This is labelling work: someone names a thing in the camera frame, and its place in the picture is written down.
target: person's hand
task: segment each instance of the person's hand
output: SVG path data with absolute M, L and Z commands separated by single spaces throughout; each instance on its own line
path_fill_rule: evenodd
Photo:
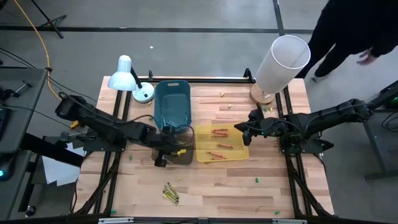
M 360 64 L 360 65 L 370 65 L 370 64 L 372 64 L 376 59 L 377 59 L 377 57 L 375 57 L 375 56 L 373 56 L 372 54 L 371 54 L 371 51 L 370 50 L 365 50 L 360 56 L 359 56 L 359 58 L 363 58 L 363 57 L 365 57 L 366 56 L 366 58 L 364 58 L 364 59 L 362 59 L 362 60 L 359 60 L 359 61 L 357 61 L 356 63 L 358 63 L 358 64 Z

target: yellow plastic tray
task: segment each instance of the yellow plastic tray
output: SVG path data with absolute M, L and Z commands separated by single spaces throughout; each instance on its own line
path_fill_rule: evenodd
M 214 129 L 228 129 L 222 131 L 228 133 L 225 138 L 212 138 L 217 135 L 212 133 Z M 249 157 L 249 149 L 243 144 L 242 132 L 234 128 L 234 124 L 209 124 L 195 126 L 195 142 L 196 154 L 199 162 L 226 162 L 226 161 L 239 161 Z M 228 144 L 234 146 L 233 148 L 217 146 L 217 144 Z M 226 159 L 215 159 L 207 152 L 215 152 L 221 154 Z

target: wooden tabletop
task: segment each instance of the wooden tabletop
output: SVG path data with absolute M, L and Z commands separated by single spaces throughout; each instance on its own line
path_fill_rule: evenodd
M 97 107 L 112 114 L 116 90 L 108 88 L 104 77 Z M 251 84 L 191 83 L 192 125 L 239 123 L 248 120 L 255 109 L 249 98 Z M 302 79 L 289 84 L 294 113 L 309 113 L 305 85 Z M 265 117 L 278 117 L 276 104 Z M 154 102 L 140 104 L 132 98 L 128 120 L 154 113 Z M 153 124 L 148 118 L 142 122 Z M 189 166 L 154 167 L 152 150 L 129 143 L 122 153 L 118 181 L 113 201 L 117 216 L 130 217 L 223 217 L 223 218 L 293 218 L 292 199 L 284 156 L 277 138 L 257 137 L 249 146 L 250 157 L 243 161 L 204 164 L 194 158 Z M 103 152 L 94 152 L 81 167 L 78 179 L 79 209 L 98 185 Z M 326 211 L 333 213 L 325 171 L 313 155 L 303 154 L 308 188 Z M 175 206 L 162 196 L 166 182 L 175 186 L 180 203 Z M 108 189 L 103 197 L 104 208 Z M 298 190 L 300 208 L 304 211 L 302 194 Z

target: gray floor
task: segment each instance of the gray floor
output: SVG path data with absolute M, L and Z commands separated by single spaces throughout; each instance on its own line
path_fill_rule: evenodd
M 185 27 L 275 29 L 272 0 L 37 0 L 50 17 L 68 14 L 63 26 Z M 20 0 L 35 24 L 44 22 L 30 1 Z M 285 29 L 313 29 L 325 0 L 279 0 Z M 0 24 L 27 25 L 11 1 L 0 11 Z M 201 75 L 240 77 L 246 67 L 255 73 L 277 34 L 220 33 L 95 33 L 42 32 L 49 50 L 52 77 L 62 84 L 98 96 L 104 75 L 116 69 L 121 54 L 128 54 L 137 73 L 151 69 L 155 75 Z M 297 35 L 309 40 L 310 35 Z M 45 55 L 34 32 L 0 31 L 0 47 L 37 67 L 45 67 Z M 351 56 L 321 83 L 306 80 L 313 111 L 350 98 L 370 99 L 397 80 L 398 51 L 374 64 L 360 67 Z M 17 63 L 0 58 L 6 65 Z M 56 118 L 57 99 L 44 88 L 37 110 Z M 35 114 L 29 132 L 36 136 L 57 135 L 65 128 Z M 324 132 L 335 143 L 325 153 L 328 183 L 335 213 L 344 218 L 398 222 L 398 179 L 366 183 L 364 175 L 378 170 L 370 143 L 360 124 L 343 124 Z M 37 217 L 67 212 L 72 188 L 53 186 L 35 189 L 32 203 Z M 50 198 L 59 198 L 54 202 Z M 13 218 L 23 217 L 15 213 Z

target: yellow cable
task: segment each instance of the yellow cable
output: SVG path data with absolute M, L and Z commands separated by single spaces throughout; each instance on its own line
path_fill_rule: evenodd
M 33 22 L 29 19 L 29 16 L 27 16 L 27 14 L 26 14 L 25 11 L 23 10 L 23 8 L 18 4 L 17 0 L 14 0 L 14 2 L 15 2 L 15 4 L 17 4 L 19 10 L 21 10 L 21 12 L 22 12 L 23 15 L 25 16 L 25 18 L 29 21 L 30 25 L 33 27 L 33 29 L 35 30 L 37 36 L 39 37 L 39 39 L 40 39 L 40 41 L 41 41 L 41 43 L 42 43 L 42 45 L 43 45 L 44 51 L 45 51 L 45 56 L 46 56 L 46 58 L 47 58 L 47 67 L 50 68 L 49 53 L 47 52 L 47 48 L 45 47 L 44 41 L 43 41 L 43 39 L 42 39 L 42 36 L 41 36 L 41 35 L 39 34 L 39 32 L 37 31 L 35 25 L 33 25 Z M 52 94 L 53 94 L 55 97 L 57 97 L 58 100 L 61 100 L 61 98 L 56 94 L 56 92 L 54 91 L 54 89 L 53 89 L 52 86 L 51 86 L 51 83 L 50 83 L 50 72 L 49 72 L 49 71 L 47 71 L 47 85 L 49 86 L 49 89 L 50 89 L 50 91 L 52 92 Z

